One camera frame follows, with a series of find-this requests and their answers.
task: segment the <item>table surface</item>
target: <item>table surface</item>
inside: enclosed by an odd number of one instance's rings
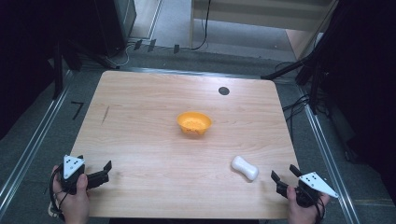
[[[204,135],[179,129],[191,110],[212,119]],[[271,171],[298,181],[268,80],[104,72],[71,155],[84,156],[87,174],[113,163],[109,182],[90,190],[92,217],[286,218]],[[259,168],[254,181],[231,167],[235,156]]]

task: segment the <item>human hand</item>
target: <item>human hand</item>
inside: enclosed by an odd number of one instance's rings
[[[297,204],[296,191],[294,187],[288,186],[288,200],[289,200],[289,224],[314,224],[317,220],[318,210],[312,205],[310,207],[304,208]],[[320,213],[323,213],[324,206],[329,202],[330,196],[327,194],[322,194],[320,196],[318,208]]]
[[[55,176],[53,183],[53,192],[56,193],[56,199],[60,204],[60,209],[64,212],[66,224],[85,224],[88,223],[90,213],[90,200],[88,199],[87,186],[88,178],[82,174],[78,178],[77,193],[75,195],[67,194],[62,191],[61,183],[58,181],[58,174]]]

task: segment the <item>metal rail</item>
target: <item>metal rail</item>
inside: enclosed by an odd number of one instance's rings
[[[14,167],[11,175],[9,176],[8,180],[3,185],[0,191],[0,221],[6,213],[12,198],[17,192],[18,187],[20,186],[30,164],[35,157],[35,154],[40,148],[41,143],[50,128],[51,123],[58,114],[59,108],[64,101],[64,97],[66,96],[70,87],[70,83],[73,79],[73,74],[70,70],[67,71],[65,79],[66,85],[64,86],[63,91],[59,94],[58,98],[56,100],[53,100],[49,105],[49,109],[44,115],[44,118],[41,120],[40,124],[35,130],[35,133],[33,134],[33,137],[29,141],[27,147],[25,148],[20,159],[18,160],[17,165]]]
[[[306,92],[301,88],[300,88],[300,92],[302,96],[306,95]],[[317,139],[318,147],[323,157],[326,168],[329,170],[329,175],[332,180],[333,186],[335,190],[338,192],[339,195],[338,200],[344,212],[344,216],[346,217],[346,222],[348,224],[359,224],[361,222],[359,221],[359,217],[358,214],[356,213],[355,206],[352,202],[352,199],[349,196],[347,187],[344,183],[343,178],[340,175],[334,157],[332,156],[331,148],[329,147],[326,137],[320,127],[318,116],[314,115],[314,113],[312,112],[311,108],[308,105],[305,106],[305,113],[306,116],[308,117],[312,131],[314,132],[314,135]]]

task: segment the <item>bowl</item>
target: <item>bowl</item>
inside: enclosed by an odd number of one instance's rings
[[[183,133],[204,134],[212,124],[212,120],[206,114],[188,111],[177,116],[177,124]]]

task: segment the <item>tripod leg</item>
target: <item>tripod leg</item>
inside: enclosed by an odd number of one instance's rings
[[[61,45],[62,56],[64,56],[64,61],[67,63],[71,70],[79,71],[82,66],[82,62],[79,59],[77,53],[73,50],[73,48],[67,44],[67,42],[63,41]]]
[[[76,49],[77,51],[87,55],[88,57],[90,57],[92,60],[96,61],[97,63],[101,64],[104,68],[107,69],[118,69],[118,67],[115,67],[113,65],[111,65],[110,63],[108,63],[106,60],[100,58],[99,56],[97,56],[96,54],[90,52],[88,49],[82,47],[80,44],[73,42],[71,40],[66,40],[67,44],[72,46],[74,49]]]
[[[61,46],[58,42],[57,45],[54,47],[54,71],[55,71],[55,92],[53,93],[53,99],[58,98],[59,94],[61,93],[62,89],[64,88],[64,71],[62,69],[62,53],[61,53]]]
[[[291,65],[286,66],[285,68],[283,68],[277,72],[274,72],[273,74],[261,76],[261,79],[272,80],[274,78],[281,77],[281,76],[287,74],[288,72],[303,66],[305,63],[307,63],[311,60],[311,57],[312,57],[311,55],[308,55],[305,58],[301,59],[300,61],[292,63]]]

